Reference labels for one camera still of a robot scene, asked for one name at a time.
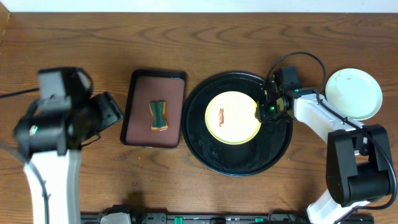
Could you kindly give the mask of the yellow plate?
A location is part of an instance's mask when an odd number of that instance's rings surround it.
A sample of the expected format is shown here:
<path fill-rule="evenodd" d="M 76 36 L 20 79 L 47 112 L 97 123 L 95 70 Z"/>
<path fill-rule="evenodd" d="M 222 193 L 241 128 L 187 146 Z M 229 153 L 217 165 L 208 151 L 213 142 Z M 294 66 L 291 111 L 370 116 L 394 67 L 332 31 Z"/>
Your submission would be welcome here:
<path fill-rule="evenodd" d="M 257 104 L 247 94 L 226 91 L 216 95 L 205 111 L 205 124 L 210 134 L 222 143 L 244 144 L 259 132 Z"/>

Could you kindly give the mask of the green orange sponge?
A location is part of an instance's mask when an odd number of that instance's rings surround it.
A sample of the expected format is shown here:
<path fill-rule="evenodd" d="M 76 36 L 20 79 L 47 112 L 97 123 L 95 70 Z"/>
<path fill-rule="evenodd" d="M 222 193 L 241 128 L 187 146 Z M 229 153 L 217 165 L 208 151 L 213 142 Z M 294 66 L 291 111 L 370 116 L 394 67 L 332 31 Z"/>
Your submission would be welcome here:
<path fill-rule="evenodd" d="M 167 104 L 165 101 L 154 101 L 149 104 L 152 115 L 151 130 L 166 130 L 169 128 L 167 122 Z"/>

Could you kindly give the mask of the light green plate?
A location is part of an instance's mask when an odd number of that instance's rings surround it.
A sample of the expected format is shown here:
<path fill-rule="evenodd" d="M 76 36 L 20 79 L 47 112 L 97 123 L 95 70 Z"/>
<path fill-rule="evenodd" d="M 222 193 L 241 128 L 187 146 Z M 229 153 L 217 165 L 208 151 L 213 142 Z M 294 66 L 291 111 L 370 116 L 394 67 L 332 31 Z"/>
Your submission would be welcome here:
<path fill-rule="evenodd" d="M 348 117 L 362 121 L 373 117 L 382 106 L 382 90 L 370 74 L 357 68 L 335 72 L 325 88 L 328 102 Z"/>

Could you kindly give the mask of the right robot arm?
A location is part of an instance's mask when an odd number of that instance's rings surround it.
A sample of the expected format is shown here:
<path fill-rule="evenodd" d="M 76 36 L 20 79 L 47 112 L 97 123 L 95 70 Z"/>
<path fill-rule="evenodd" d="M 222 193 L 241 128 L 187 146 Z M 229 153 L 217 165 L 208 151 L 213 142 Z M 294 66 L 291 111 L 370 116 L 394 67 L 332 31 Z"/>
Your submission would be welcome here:
<path fill-rule="evenodd" d="M 342 223 L 358 210 L 383 210 L 397 198 L 387 131 L 343 115 L 294 67 L 270 70 L 261 84 L 256 117 L 262 123 L 297 120 L 326 142 L 327 190 L 306 209 L 310 223 Z"/>

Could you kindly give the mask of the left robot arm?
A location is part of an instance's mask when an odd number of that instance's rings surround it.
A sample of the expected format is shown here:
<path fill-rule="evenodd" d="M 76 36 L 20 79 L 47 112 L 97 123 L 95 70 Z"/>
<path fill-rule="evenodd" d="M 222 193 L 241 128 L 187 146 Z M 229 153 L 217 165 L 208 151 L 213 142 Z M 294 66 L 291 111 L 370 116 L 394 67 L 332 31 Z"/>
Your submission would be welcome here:
<path fill-rule="evenodd" d="M 82 68 L 43 69 L 38 78 L 40 98 L 14 128 L 34 223 L 80 223 L 81 150 L 124 115 L 109 92 L 93 94 Z"/>

